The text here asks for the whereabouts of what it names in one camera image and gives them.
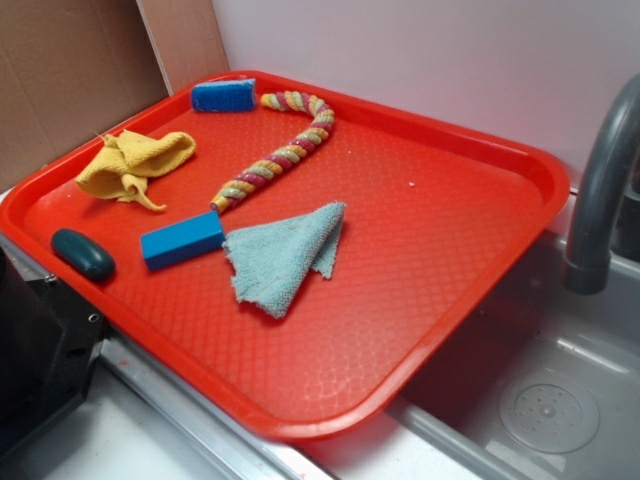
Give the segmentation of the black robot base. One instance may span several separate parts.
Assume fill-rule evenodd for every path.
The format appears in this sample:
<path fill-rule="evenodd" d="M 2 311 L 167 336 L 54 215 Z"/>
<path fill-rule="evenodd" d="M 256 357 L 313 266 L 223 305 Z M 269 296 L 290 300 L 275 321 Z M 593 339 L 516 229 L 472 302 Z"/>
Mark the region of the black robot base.
<path fill-rule="evenodd" d="M 104 329 L 63 280 L 26 280 L 1 253 L 2 460 L 85 401 Z"/>

